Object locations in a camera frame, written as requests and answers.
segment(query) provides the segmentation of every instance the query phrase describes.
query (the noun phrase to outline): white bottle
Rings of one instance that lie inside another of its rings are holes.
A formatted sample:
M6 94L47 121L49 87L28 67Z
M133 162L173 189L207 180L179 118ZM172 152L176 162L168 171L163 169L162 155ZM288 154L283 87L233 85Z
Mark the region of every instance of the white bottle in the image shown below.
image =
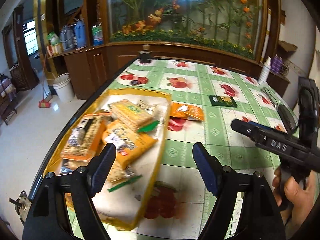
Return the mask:
M271 63L271 58L268 57L265 63L263 64L263 68L258 79L259 85L267 82L267 78L269 76L270 69L271 69L270 63Z

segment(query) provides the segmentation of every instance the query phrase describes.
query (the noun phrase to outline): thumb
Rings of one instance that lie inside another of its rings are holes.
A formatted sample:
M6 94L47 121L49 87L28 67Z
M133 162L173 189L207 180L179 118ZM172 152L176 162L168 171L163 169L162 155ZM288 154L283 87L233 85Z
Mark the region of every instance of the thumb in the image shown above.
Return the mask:
M284 184L284 193L294 206L301 206L305 202L306 193L299 187L294 177L290 177Z

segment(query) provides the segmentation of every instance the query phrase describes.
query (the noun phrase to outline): hand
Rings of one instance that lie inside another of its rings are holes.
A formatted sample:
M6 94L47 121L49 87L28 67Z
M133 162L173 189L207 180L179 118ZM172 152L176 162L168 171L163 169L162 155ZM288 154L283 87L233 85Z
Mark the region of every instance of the hand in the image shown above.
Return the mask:
M275 170L275 178L272 181L273 195L275 196L278 206L281 205L282 198L279 194L279 185L281 180L281 169L278 167ZM287 199L294 205L293 210L281 211L281 216L286 223L290 214L292 215L292 225L299 228L309 215L312 207L313 200L316 192L316 173L311 171L310 176L307 178L306 189L303 190L299 187L298 183L293 177L290 177L284 184L284 193Z

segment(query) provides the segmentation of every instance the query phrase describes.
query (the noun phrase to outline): broom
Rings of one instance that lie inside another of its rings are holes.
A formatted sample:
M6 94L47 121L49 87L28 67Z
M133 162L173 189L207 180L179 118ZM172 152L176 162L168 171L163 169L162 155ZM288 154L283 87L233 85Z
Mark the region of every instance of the broom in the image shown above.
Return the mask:
M47 59L47 54L44 55L44 63L43 63L43 69L42 69L43 75L44 75L44 68L45 68L46 59ZM44 90L44 78L45 78L45 75L43 76L42 81L41 81L41 85L42 85L42 100L39 101L39 104L38 104L39 108L49 108L51 106L50 102L44 99L44 93L45 93L45 90Z

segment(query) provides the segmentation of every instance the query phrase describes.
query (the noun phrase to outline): screw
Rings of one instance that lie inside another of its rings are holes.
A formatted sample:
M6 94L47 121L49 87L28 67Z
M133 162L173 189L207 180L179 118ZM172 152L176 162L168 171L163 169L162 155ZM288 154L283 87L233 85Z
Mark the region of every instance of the screw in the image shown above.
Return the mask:
M46 177L47 179L50 179L50 178L52 178L53 176L54 176L54 173L53 173L53 172L48 172L45 177Z
M79 173L83 173L83 172L85 172L85 170L86 170L86 167L85 167L85 166L80 166L80 167L77 169L77 171L78 171Z
M224 172L230 172L230 171L231 171L231 168L226 165L226 166L223 166L223 167L222 167L222 170L223 170Z
M261 171L256 171L255 174L258 178L263 177L263 173Z

